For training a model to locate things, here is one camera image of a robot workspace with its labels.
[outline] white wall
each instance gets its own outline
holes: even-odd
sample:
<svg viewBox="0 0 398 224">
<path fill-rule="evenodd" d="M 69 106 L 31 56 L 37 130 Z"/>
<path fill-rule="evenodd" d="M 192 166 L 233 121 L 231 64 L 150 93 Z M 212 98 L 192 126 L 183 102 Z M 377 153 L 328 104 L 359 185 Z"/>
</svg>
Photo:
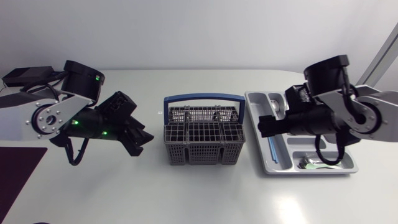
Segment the white wall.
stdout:
<svg viewBox="0 0 398 224">
<path fill-rule="evenodd" d="M 76 60 L 98 70 L 302 72 L 348 54 L 355 83 L 398 22 L 396 0 L 2 0 L 0 76 Z"/>
</svg>

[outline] black cable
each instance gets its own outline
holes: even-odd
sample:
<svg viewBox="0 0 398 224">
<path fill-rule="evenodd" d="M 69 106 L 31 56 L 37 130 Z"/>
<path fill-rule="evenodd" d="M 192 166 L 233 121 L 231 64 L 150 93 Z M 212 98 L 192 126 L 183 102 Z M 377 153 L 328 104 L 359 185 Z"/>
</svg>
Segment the black cable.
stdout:
<svg viewBox="0 0 398 224">
<path fill-rule="evenodd" d="M 354 91 L 355 97 L 359 97 L 359 92 L 358 92 L 358 90 L 355 88 L 355 86 L 354 86 L 353 84 L 349 84 L 349 86 L 350 86 L 351 89 Z"/>
<path fill-rule="evenodd" d="M 345 105 L 346 109 L 348 110 L 348 112 L 350 113 L 350 115 L 354 117 L 355 121 L 358 124 L 363 124 L 366 121 L 366 118 L 362 115 L 362 113 L 360 113 L 354 107 L 354 104 L 351 100 L 350 89 L 353 89 L 355 96 L 359 96 L 359 93 L 358 93 L 357 89 L 355 88 L 355 86 L 353 86 L 352 84 L 349 83 L 348 75 L 346 74 L 345 68 L 344 67 L 341 68 L 341 70 L 339 70 L 339 72 L 341 72 L 341 74 L 343 76 L 343 80 L 344 80 L 344 84 L 342 84 L 342 86 L 341 86 L 341 90 L 343 92 L 344 105 Z"/>
<path fill-rule="evenodd" d="M 65 77 L 61 78 L 60 80 L 58 80 L 56 83 L 52 84 L 51 86 L 52 87 L 56 87 L 59 83 L 61 83 L 63 81 L 64 78 Z M 43 89 L 45 89 L 45 86 L 38 87 L 38 88 L 35 88 L 33 90 L 29 90 L 28 93 L 35 93 L 35 92 L 43 90 Z"/>
<path fill-rule="evenodd" d="M 4 81 L 2 82 L 2 84 L 4 85 L 4 87 L 0 90 L 0 93 L 2 92 L 3 89 L 7 88 L 6 84 L 4 83 Z"/>
<path fill-rule="evenodd" d="M 325 164 L 328 164 L 330 166 L 337 165 L 343 159 L 344 154 L 345 154 L 345 143 L 343 142 L 344 140 L 341 138 L 341 136 L 339 134 L 336 134 L 338 156 L 335 161 L 330 161 L 323 157 L 321 150 L 319 148 L 320 141 L 321 141 L 321 136 L 318 134 L 315 137 L 315 149 L 317 150 L 319 159 L 321 159 L 322 162 L 324 162 Z"/>
<path fill-rule="evenodd" d="M 77 154 L 76 159 L 73 159 L 72 141 L 68 139 L 67 146 L 65 146 L 65 151 L 67 153 L 68 161 L 72 166 L 77 166 L 80 163 L 81 159 L 83 158 L 83 155 L 85 154 L 88 140 L 89 140 L 88 138 L 85 138 L 79 150 L 79 154 Z"/>
<path fill-rule="evenodd" d="M 49 83 L 49 82 L 54 82 L 54 81 L 57 81 L 57 80 L 61 80 L 61 79 L 65 78 L 67 75 L 68 75 L 68 72 L 61 72 L 61 73 L 59 73 L 57 75 L 54 75 L 53 77 L 29 83 L 26 86 L 24 86 L 23 88 L 21 88 L 20 91 L 27 91 L 27 90 L 30 90 L 32 87 L 35 87 L 35 86 L 38 86 L 38 85 L 44 85 L 44 84 Z"/>
</svg>

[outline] white tabletop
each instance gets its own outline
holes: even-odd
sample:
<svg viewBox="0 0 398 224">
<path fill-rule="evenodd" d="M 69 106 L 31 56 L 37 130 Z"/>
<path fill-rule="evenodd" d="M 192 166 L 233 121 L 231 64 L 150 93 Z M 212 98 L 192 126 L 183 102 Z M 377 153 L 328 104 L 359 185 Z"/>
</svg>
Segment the white tabletop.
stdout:
<svg viewBox="0 0 398 224">
<path fill-rule="evenodd" d="M 144 145 L 139 157 L 130 157 L 120 142 L 91 140 L 76 167 L 67 162 L 64 149 L 48 141 L 1 141 L 1 146 L 49 149 L 4 223 L 398 223 L 398 144 L 362 140 L 349 146 L 359 167 L 356 174 L 267 175 L 246 110 L 246 143 L 236 165 L 169 165 L 159 114 L 165 96 L 284 91 L 302 84 L 302 74 L 275 70 L 103 73 L 100 101 L 118 90 L 129 95 L 138 105 L 133 117 L 146 125 L 154 140 Z M 81 144 L 80 139 L 73 142 L 76 148 Z"/>
</svg>

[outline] wire cable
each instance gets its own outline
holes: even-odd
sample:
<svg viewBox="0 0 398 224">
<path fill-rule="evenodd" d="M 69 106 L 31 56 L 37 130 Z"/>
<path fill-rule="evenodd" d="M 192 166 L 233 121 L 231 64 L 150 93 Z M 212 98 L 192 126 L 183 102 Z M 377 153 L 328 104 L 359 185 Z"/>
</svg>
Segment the wire cable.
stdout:
<svg viewBox="0 0 398 224">
<path fill-rule="evenodd" d="M 318 134 L 315 137 L 315 149 L 317 150 L 319 159 L 321 159 L 322 162 L 324 162 L 325 164 L 328 164 L 330 166 L 337 165 L 344 158 L 344 154 L 345 154 L 345 143 L 343 142 L 344 140 L 342 140 L 341 135 L 336 134 L 338 156 L 335 161 L 330 161 L 323 157 L 321 150 L 319 148 L 320 140 L 321 140 L 321 136 L 320 136 L 320 134 Z"/>
<path fill-rule="evenodd" d="M 61 73 L 59 73 L 57 75 L 54 75 L 53 77 L 29 83 L 26 86 L 24 86 L 23 88 L 21 88 L 20 91 L 26 92 L 27 90 L 30 90 L 31 88 L 33 88 L 35 86 L 44 85 L 44 84 L 49 83 L 49 82 L 54 82 L 54 81 L 57 81 L 57 80 L 61 80 L 61 79 L 65 78 L 68 74 L 69 74 L 68 72 L 61 72 Z"/>
<path fill-rule="evenodd" d="M 76 159 L 73 159 L 72 141 L 70 140 L 70 138 L 68 138 L 67 145 L 65 146 L 65 152 L 67 153 L 68 161 L 72 166 L 77 166 L 80 163 L 81 159 L 83 158 L 83 155 L 85 154 L 88 140 L 89 140 L 88 138 L 85 138 L 79 150 L 79 154 L 77 154 Z"/>
<path fill-rule="evenodd" d="M 1 88 L 0 93 L 2 92 L 3 89 L 7 88 L 7 87 L 6 87 L 6 84 L 4 83 L 4 81 L 2 82 L 2 84 L 4 85 L 4 87 Z"/>
</svg>

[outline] black box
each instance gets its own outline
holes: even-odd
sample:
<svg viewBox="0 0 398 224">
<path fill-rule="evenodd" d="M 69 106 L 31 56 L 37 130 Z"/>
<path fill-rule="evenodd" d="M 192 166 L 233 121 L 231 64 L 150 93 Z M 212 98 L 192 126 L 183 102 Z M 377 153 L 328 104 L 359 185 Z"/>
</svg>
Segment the black box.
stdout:
<svg viewBox="0 0 398 224">
<path fill-rule="evenodd" d="M 51 66 L 45 67 L 29 67 L 15 68 L 2 78 L 3 82 L 8 86 L 25 86 L 28 83 L 35 82 L 47 78 L 54 72 Z"/>
</svg>

